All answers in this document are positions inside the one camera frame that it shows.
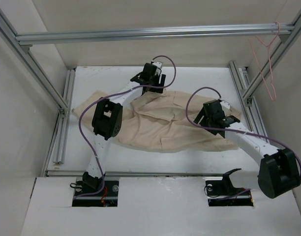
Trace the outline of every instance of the white panel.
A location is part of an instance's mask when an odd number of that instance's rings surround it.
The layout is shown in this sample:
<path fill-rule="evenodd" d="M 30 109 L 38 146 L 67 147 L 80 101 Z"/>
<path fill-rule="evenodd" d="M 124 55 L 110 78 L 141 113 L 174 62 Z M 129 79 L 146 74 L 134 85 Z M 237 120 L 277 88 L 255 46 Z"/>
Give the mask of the white panel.
<path fill-rule="evenodd" d="M 19 236 L 34 177 L 0 177 L 0 236 Z"/>
<path fill-rule="evenodd" d="M 49 31 L 271 23 L 286 0 L 33 0 Z"/>
<path fill-rule="evenodd" d="M 252 191 L 254 207 L 209 207 L 201 177 L 121 178 L 118 207 L 53 206 L 55 190 L 70 192 L 70 181 L 37 182 L 31 201 L 48 196 L 48 205 L 29 206 L 21 236 L 301 236 L 292 192 L 272 200 Z"/>
<path fill-rule="evenodd" d="M 49 31 L 272 23 L 286 0 L 34 0 Z M 247 66 L 247 37 L 57 45 L 67 65 L 141 65 L 167 54 L 178 66 Z"/>
<path fill-rule="evenodd" d="M 167 74 L 167 84 L 174 70 L 167 60 L 163 73 Z M 78 67 L 72 99 L 72 108 L 78 107 L 96 90 L 115 93 L 123 89 L 142 67 Z M 233 107 L 241 110 L 238 96 L 228 68 L 188 68 L 178 67 L 175 82 L 169 90 L 192 93 L 199 87 L 210 86 L 222 94 Z M 200 95 L 217 98 L 217 94 L 204 90 Z M 93 133 L 84 128 L 85 135 L 93 143 Z M 80 135 L 78 119 L 71 115 L 65 161 L 63 165 L 49 163 L 48 170 L 83 172 L 90 162 L 92 152 Z M 164 172 L 164 173 L 224 173 L 234 168 L 258 171 L 259 167 L 241 149 L 223 152 L 208 152 L 193 149 L 183 151 L 145 151 L 121 144 L 111 144 L 107 161 L 107 171 Z"/>
<path fill-rule="evenodd" d="M 252 60 L 248 37 L 179 38 L 57 44 L 67 65 L 143 65 L 168 55 L 177 66 L 222 66 L 230 60 L 247 66 Z"/>

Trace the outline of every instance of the aluminum frame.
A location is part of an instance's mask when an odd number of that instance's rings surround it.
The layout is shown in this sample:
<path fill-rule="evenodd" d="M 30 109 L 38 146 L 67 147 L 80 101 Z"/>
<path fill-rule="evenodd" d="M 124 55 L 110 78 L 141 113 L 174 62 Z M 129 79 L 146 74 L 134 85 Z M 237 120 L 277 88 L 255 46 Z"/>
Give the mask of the aluminum frame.
<path fill-rule="evenodd" d="M 290 35 L 294 29 L 292 24 L 280 24 L 280 34 Z M 121 29 L 88 32 L 42 32 L 22 33 L 16 36 L 20 45 L 80 43 L 121 40 L 141 40 L 160 38 L 195 38 L 220 36 L 250 36 L 278 34 L 278 25 L 218 25 L 218 26 L 188 26 L 161 27 L 146 29 Z"/>
<path fill-rule="evenodd" d="M 236 87 L 236 91 L 239 97 L 239 101 L 242 107 L 242 112 L 244 114 L 244 117 L 247 121 L 247 127 L 248 129 L 252 130 L 253 132 L 257 134 L 261 134 L 264 136 L 267 136 L 266 129 L 264 127 L 264 123 L 260 114 L 260 111 L 258 109 L 258 105 L 256 103 L 256 100 L 253 101 L 252 107 L 245 106 L 245 103 L 243 101 L 242 93 L 247 88 L 249 79 L 248 74 L 246 72 L 246 69 L 240 69 L 237 66 L 237 63 L 235 61 L 229 62 L 229 70 L 232 75 L 234 85 Z"/>
<path fill-rule="evenodd" d="M 278 45 L 275 47 L 274 51 L 271 54 L 272 70 L 274 70 L 276 68 L 278 63 L 282 60 L 282 58 L 286 55 L 286 53 L 291 48 L 291 46 L 294 44 L 294 42 L 301 35 L 301 10 L 295 17 L 295 19 L 293 21 L 293 25 L 295 28 L 292 31 L 292 33 L 286 39 L 281 38 L 282 40 L 278 43 Z M 262 67 L 262 73 L 263 73 L 263 76 L 265 79 L 269 76 L 269 74 L 270 74 L 269 60 Z M 254 93 L 262 82 L 263 82 L 263 79 L 262 79 L 261 73 L 259 72 L 252 79 L 249 86 L 243 92 L 242 97 L 247 106 L 252 106 Z"/>
<path fill-rule="evenodd" d="M 65 80 L 63 97 L 67 101 L 68 108 L 64 111 L 59 111 L 58 133 L 54 149 L 53 162 L 57 164 L 64 163 L 64 152 L 66 147 L 66 138 L 68 131 L 68 123 L 71 112 L 71 104 L 74 90 L 75 70 L 68 70 Z"/>

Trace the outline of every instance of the beige garment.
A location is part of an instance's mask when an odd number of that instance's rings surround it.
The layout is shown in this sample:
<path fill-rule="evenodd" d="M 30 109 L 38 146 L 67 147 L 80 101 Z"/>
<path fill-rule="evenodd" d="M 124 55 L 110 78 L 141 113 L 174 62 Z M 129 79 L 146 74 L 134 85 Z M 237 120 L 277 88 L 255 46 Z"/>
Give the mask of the beige garment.
<path fill-rule="evenodd" d="M 96 91 L 82 105 L 73 110 L 78 117 L 92 102 L 105 96 Z M 149 150 L 180 150 L 197 148 L 206 151 L 222 151 L 237 148 L 232 142 L 213 135 L 210 132 L 194 127 L 185 117 L 185 107 L 190 94 L 179 91 L 164 91 L 163 94 L 147 92 L 132 102 L 133 111 L 125 109 L 122 127 L 116 136 L 120 143 Z M 194 96 L 189 105 L 189 116 L 194 119 L 203 103 L 212 98 Z M 93 130 L 91 120 L 95 106 L 83 117 L 83 123 Z M 236 109 L 223 108 L 225 115 L 240 118 Z"/>

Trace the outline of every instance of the white robotic arm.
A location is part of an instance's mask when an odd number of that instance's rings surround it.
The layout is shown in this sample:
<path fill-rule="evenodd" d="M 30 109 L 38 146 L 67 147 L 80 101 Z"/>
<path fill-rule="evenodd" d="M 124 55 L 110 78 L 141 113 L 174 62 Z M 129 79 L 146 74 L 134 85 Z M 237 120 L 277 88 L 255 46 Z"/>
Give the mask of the white robotic arm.
<path fill-rule="evenodd" d="M 214 100 L 203 105 L 194 123 L 212 134 L 220 134 L 236 143 L 259 165 L 258 173 L 243 173 L 234 169 L 223 175 L 224 181 L 218 189 L 210 188 L 215 195 L 230 195 L 230 189 L 235 187 L 260 188 L 269 198 L 277 196 L 298 187 L 301 184 L 295 154 L 285 148 L 279 149 L 264 140 L 251 136 L 248 130 L 234 116 L 225 116 L 221 104 L 223 101 Z"/>
<path fill-rule="evenodd" d="M 95 133 L 95 149 L 102 172 L 97 164 L 96 157 L 92 156 L 90 164 L 83 174 L 83 184 L 93 189 L 93 191 L 100 188 L 102 174 L 105 174 L 107 155 L 112 137 L 115 137 L 121 128 L 123 107 L 127 107 L 135 98 L 148 90 L 163 92 L 162 87 L 164 86 L 165 75 L 161 75 L 161 68 L 161 62 L 146 63 L 143 71 L 133 77 L 129 84 L 120 91 L 121 93 L 131 90 L 130 92 L 115 96 L 110 100 L 104 99 L 97 103 L 92 126 Z M 133 90 L 138 85 L 152 85 L 161 88 L 149 89 L 140 87 Z M 231 170 L 223 175 L 223 180 L 217 182 L 216 185 L 218 187 L 213 189 L 214 193 L 216 195 L 230 196 L 230 194 L 235 192 L 234 184 L 244 188 L 260 188 L 266 196 L 275 198 L 299 186 L 301 179 L 294 153 L 287 148 L 280 150 L 258 137 L 246 135 L 246 133 L 251 133 L 251 131 L 234 116 L 226 117 L 222 106 L 228 107 L 230 105 L 221 100 L 205 103 L 194 123 L 207 129 L 214 135 L 220 134 L 236 143 L 255 160 L 260 170 L 259 173 L 253 173 L 253 175 L 251 173 L 251 176 L 250 173 L 243 176 L 242 171 L 236 172 L 240 169 Z"/>
<path fill-rule="evenodd" d="M 97 104 L 95 115 L 93 117 L 92 126 L 94 127 L 94 142 L 97 158 L 102 168 L 103 174 L 106 170 L 106 162 L 110 144 L 121 129 L 122 110 L 130 105 L 130 103 L 148 91 L 143 87 L 133 89 L 141 84 L 150 84 L 154 86 L 164 86 L 165 75 L 161 75 L 162 63 L 152 61 L 146 63 L 143 72 L 137 74 L 131 79 L 128 85 L 119 93 L 131 90 L 131 92 L 113 98 L 105 99 Z M 150 89 L 150 91 L 162 92 L 163 89 Z M 101 184 L 101 171 L 99 169 L 96 157 L 93 155 L 90 163 L 83 174 L 83 183 L 92 189 L 98 189 Z"/>

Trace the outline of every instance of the cable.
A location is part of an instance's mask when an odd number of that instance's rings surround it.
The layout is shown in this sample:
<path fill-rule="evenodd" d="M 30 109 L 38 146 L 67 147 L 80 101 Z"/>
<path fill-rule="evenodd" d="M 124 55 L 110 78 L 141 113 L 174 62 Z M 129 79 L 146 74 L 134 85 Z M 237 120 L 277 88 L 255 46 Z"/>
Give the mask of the cable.
<path fill-rule="evenodd" d="M 220 201 L 220 200 L 227 200 L 227 199 L 236 198 L 237 196 L 239 196 L 241 194 L 244 194 L 246 192 L 249 192 L 250 190 L 251 190 L 251 188 L 247 188 L 247 189 L 245 189 L 245 190 L 243 190 L 243 191 L 241 191 L 241 192 L 239 192 L 239 193 L 237 193 L 237 194 L 235 194 L 233 196 L 228 196 L 228 197 L 225 197 L 225 198 L 217 198 L 216 200 Z"/>
<path fill-rule="evenodd" d="M 278 140 L 276 140 L 276 139 L 273 139 L 273 138 L 269 138 L 269 137 L 267 137 L 267 136 L 264 136 L 264 135 L 254 134 L 254 133 L 245 132 L 245 131 L 241 131 L 241 130 L 235 130 L 235 129 L 222 129 L 222 128 L 204 127 L 204 126 L 200 126 L 200 125 L 194 123 L 193 121 L 191 121 L 191 120 L 190 120 L 190 117 L 189 117 L 189 114 L 188 114 L 188 109 L 189 109 L 190 101 L 192 100 L 192 98 L 194 97 L 195 94 L 197 94 L 199 91 L 201 91 L 201 90 L 203 90 L 203 89 L 210 89 L 210 90 L 213 90 L 213 91 L 215 91 L 215 92 L 219 95 L 219 98 L 221 98 L 220 93 L 219 93 L 217 90 L 215 90 L 214 88 L 210 88 L 210 87 L 202 87 L 202 88 L 199 88 L 198 90 L 196 90 L 196 91 L 190 96 L 190 98 L 189 98 L 189 100 L 188 100 L 188 103 L 186 104 L 186 108 L 185 108 L 185 116 L 186 116 L 187 120 L 188 120 L 192 125 L 194 125 L 194 126 L 196 126 L 196 127 L 199 127 L 199 128 L 202 128 L 202 129 L 206 129 L 206 130 L 226 131 L 226 132 L 229 131 L 229 132 L 236 132 L 236 133 L 245 134 L 245 135 L 249 135 L 249 136 L 253 136 L 253 137 L 263 138 L 263 139 L 270 140 L 270 141 L 272 141 L 272 142 L 274 142 L 274 143 L 277 143 L 277 144 L 279 144 L 279 145 L 281 145 L 281 146 L 283 146 L 283 147 L 285 147 L 285 148 L 290 149 L 286 144 L 284 144 L 284 143 L 282 143 L 282 142 L 280 142 L 280 141 L 278 141 Z M 295 157 L 296 157 L 296 160 L 297 160 L 297 162 L 298 162 L 298 164 L 299 164 L 299 168 L 300 168 L 300 179 L 301 179 L 301 161 L 300 161 L 299 157 L 297 156 L 297 154 L 296 154 L 294 151 L 292 151 L 292 152 L 294 153 L 294 155 L 295 155 Z"/>
<path fill-rule="evenodd" d="M 275 39 L 280 35 L 280 23 L 279 22 L 275 22 L 276 24 L 278 24 L 278 33 L 277 35 L 274 37 L 274 39 L 268 44 L 266 45 L 263 40 L 261 40 L 258 36 L 255 36 L 257 38 L 257 40 L 259 40 L 265 47 L 267 47 L 268 49 L 268 56 L 269 56 L 269 65 L 270 65 L 270 73 L 271 73 L 271 86 L 273 88 L 273 92 L 274 92 L 274 98 L 272 97 L 271 95 L 271 92 L 269 90 L 269 87 L 265 81 L 265 78 L 264 78 L 264 75 L 263 75 L 263 72 L 262 72 L 262 69 L 260 68 L 260 65 L 259 65 L 259 62 L 258 62 L 258 59 L 257 59 L 257 56 L 255 55 L 255 52 L 254 52 L 254 48 L 253 48 L 253 45 L 252 45 L 252 42 L 251 42 L 251 39 L 249 39 L 249 44 L 251 46 L 251 49 L 252 49 L 252 52 L 253 52 L 253 55 L 254 55 L 254 58 L 255 58 L 255 61 L 257 62 L 257 65 L 258 65 L 258 69 L 260 71 L 260 74 L 262 76 L 262 79 L 263 79 L 263 82 L 267 88 L 267 91 L 270 95 L 270 98 L 273 102 L 276 101 L 276 91 L 275 91 L 275 86 L 274 86 L 274 81 L 273 81 L 273 72 L 272 72 L 272 64 L 271 64 L 271 55 L 270 55 L 270 48 L 271 48 L 271 45 L 273 44 L 273 42 L 275 41 Z"/>
<path fill-rule="evenodd" d="M 239 193 L 237 193 L 237 194 L 235 194 L 233 196 L 227 196 L 227 197 L 224 197 L 224 198 L 218 198 L 220 195 L 218 195 L 218 196 L 211 196 L 211 195 L 208 194 L 207 191 L 205 191 L 206 188 L 207 188 L 207 186 L 204 187 L 204 193 L 205 193 L 205 195 L 208 196 L 208 197 L 210 197 L 210 198 L 217 198 L 216 199 L 217 201 L 219 201 L 219 200 L 227 200 L 227 199 L 231 199 L 231 198 L 235 198 L 236 199 L 239 195 L 244 194 L 244 193 L 246 193 L 246 192 L 248 192 L 248 191 L 251 190 L 251 188 L 247 188 L 247 189 L 242 188 L 241 192 L 239 192 Z"/>
<path fill-rule="evenodd" d="M 102 98 L 98 99 L 97 101 L 91 103 L 91 104 L 90 104 L 90 105 L 82 112 L 82 114 L 80 115 L 80 118 L 79 118 L 79 120 L 78 120 L 78 128 L 79 128 L 79 130 L 80 130 L 80 133 L 81 133 L 82 137 L 84 138 L 84 140 L 85 140 L 86 143 L 90 146 L 92 152 L 94 153 L 94 156 L 95 156 L 95 158 L 96 158 L 97 165 L 98 165 L 98 167 L 99 167 L 99 170 L 100 170 L 100 173 L 101 173 L 101 176 L 102 176 L 102 186 L 101 186 L 101 188 L 100 188 L 98 191 L 96 191 L 96 192 L 94 192 L 94 193 L 84 193 L 84 194 L 80 194 L 80 195 L 74 197 L 74 199 L 79 198 L 79 197 L 84 197 L 84 196 L 96 195 L 96 194 L 100 193 L 100 192 L 104 189 L 104 187 L 105 187 L 105 178 L 104 178 L 103 170 L 102 170 L 102 168 L 101 168 L 101 165 L 100 165 L 100 162 L 99 162 L 99 159 L 98 159 L 98 156 L 97 156 L 97 152 L 96 152 L 95 148 L 93 147 L 93 145 L 90 143 L 90 141 L 87 139 L 87 137 L 85 136 L 85 134 L 83 133 L 83 130 L 82 130 L 82 119 L 83 119 L 85 113 L 86 113 L 92 106 L 96 105 L 98 102 L 101 102 L 102 100 L 108 99 L 108 98 L 110 98 L 110 97 L 120 96 L 120 95 L 126 94 L 126 93 L 128 93 L 128 92 L 131 92 L 132 90 L 135 90 L 135 89 L 138 89 L 138 88 L 142 88 L 142 87 L 146 87 L 146 88 L 154 88 L 154 89 L 157 89 L 157 88 L 158 88 L 158 89 L 165 89 L 165 88 L 169 87 L 170 85 L 172 85 L 173 82 L 175 81 L 176 75 L 177 75 L 177 67 L 176 67 L 174 61 L 173 61 L 170 57 L 165 56 L 165 55 L 159 55 L 159 56 L 156 56 L 156 57 L 153 58 L 153 60 L 155 60 L 155 59 L 157 59 L 157 58 L 166 58 L 166 59 L 168 59 L 168 60 L 172 63 L 172 65 L 173 65 L 173 67 L 174 67 L 175 74 L 174 74 L 174 77 L 173 77 L 173 79 L 172 79 L 172 81 L 171 81 L 170 84 L 168 84 L 168 85 L 166 85 L 166 86 L 139 85 L 139 86 L 133 87 L 132 89 L 127 90 L 127 91 L 124 91 L 124 92 L 119 92 L 119 93 L 115 93 L 115 94 L 111 94 L 111 95 L 102 97 Z"/>

